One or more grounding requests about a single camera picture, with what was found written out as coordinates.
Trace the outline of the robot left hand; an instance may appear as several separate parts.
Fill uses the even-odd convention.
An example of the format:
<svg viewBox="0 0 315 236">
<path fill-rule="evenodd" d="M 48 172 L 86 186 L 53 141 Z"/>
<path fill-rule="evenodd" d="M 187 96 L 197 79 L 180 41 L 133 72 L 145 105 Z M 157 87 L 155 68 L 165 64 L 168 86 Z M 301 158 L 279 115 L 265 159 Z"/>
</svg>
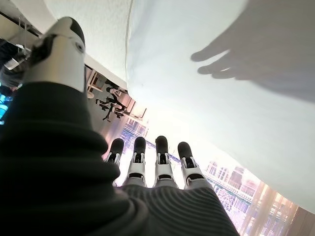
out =
<svg viewBox="0 0 315 236">
<path fill-rule="evenodd" d="M 142 137 L 123 185 L 114 185 L 124 143 L 109 146 L 92 129 L 84 56 L 84 34 L 71 17 L 57 20 L 32 48 L 0 134 L 1 235 L 236 236 L 186 142 L 178 144 L 184 189 L 164 136 L 156 138 L 152 188 Z"/>
</svg>

